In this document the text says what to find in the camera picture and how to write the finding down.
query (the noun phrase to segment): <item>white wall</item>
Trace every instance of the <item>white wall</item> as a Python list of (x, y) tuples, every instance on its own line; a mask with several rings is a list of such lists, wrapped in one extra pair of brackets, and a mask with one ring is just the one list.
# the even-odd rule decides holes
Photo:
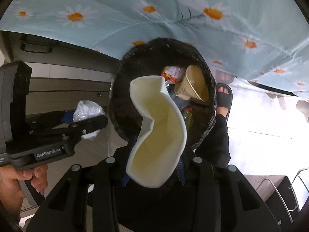
[(4, 63), (4, 55), (2, 54), (0, 50), (0, 66), (3, 65), (3, 63)]
[(32, 78), (68, 78), (111, 82), (113, 74), (70, 66), (26, 63), (32, 68)]

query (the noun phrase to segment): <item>foot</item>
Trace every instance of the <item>foot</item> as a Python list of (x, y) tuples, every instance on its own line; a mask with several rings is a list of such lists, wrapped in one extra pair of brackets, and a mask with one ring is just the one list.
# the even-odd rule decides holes
[[(224, 89), (222, 86), (218, 88), (218, 92), (223, 92), (225, 94), (229, 94), (228, 90), (227, 89)], [(224, 117), (227, 116), (229, 110), (225, 107), (217, 107), (217, 114), (221, 114), (223, 115)]]

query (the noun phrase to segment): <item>white plastic bag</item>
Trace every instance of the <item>white plastic bag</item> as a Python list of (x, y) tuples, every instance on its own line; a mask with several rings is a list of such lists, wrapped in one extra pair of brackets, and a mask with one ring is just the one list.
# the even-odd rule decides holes
[[(88, 118), (93, 118), (99, 115), (106, 116), (101, 106), (89, 100), (85, 100), (85, 101), (81, 100), (78, 103), (76, 110), (73, 114), (73, 121), (78, 122), (78, 121), (88, 119)], [(100, 130), (96, 130), (92, 133), (87, 133), (83, 135), (82, 137), (84, 139), (93, 140), (98, 135), (99, 132)]]

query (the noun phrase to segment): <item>garbage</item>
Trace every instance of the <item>garbage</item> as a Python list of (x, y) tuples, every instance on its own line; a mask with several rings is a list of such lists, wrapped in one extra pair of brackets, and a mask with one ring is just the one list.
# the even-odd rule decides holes
[[(106, 116), (104, 110), (102, 109), (101, 106), (99, 106), (97, 103), (89, 100), (85, 101), (80, 101), (76, 107), (76, 110), (73, 114), (73, 121), (78, 122), (84, 119), (96, 117), (99, 115), (104, 115)], [(82, 137), (84, 139), (90, 139), (93, 140), (100, 130), (94, 131), (92, 133), (87, 133), (83, 135)]]
[(178, 106), (179, 110), (182, 111), (183, 109), (185, 109), (190, 104), (190, 100), (184, 100), (182, 98), (177, 97), (176, 94), (175, 94), (174, 86), (175, 85), (170, 85), (170, 87), (169, 87), (170, 90), (168, 89), (167, 91), (169, 92), (171, 99)]
[(161, 76), (164, 77), (169, 84), (177, 84), (183, 80), (185, 72), (186, 69), (183, 67), (166, 66), (161, 72)]
[(160, 187), (172, 175), (183, 153), (185, 122), (161, 76), (132, 80), (130, 97), (143, 122), (126, 173), (143, 187)]
[(192, 108), (186, 108), (182, 113), (184, 122), (186, 124), (187, 130), (190, 130), (193, 125), (193, 115), (192, 115)]
[(195, 98), (206, 102), (209, 99), (207, 85), (202, 71), (196, 65), (190, 65), (181, 83), (175, 85), (177, 97), (184, 100)]

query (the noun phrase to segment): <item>leg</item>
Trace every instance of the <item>leg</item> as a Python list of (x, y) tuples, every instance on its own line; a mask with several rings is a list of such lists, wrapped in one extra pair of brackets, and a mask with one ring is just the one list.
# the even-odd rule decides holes
[[(218, 92), (228, 94), (227, 90), (220, 87)], [(231, 156), (229, 153), (229, 135), (225, 116), (228, 109), (217, 108), (216, 123), (210, 133), (196, 149), (195, 154), (209, 161), (215, 167), (226, 168)]]

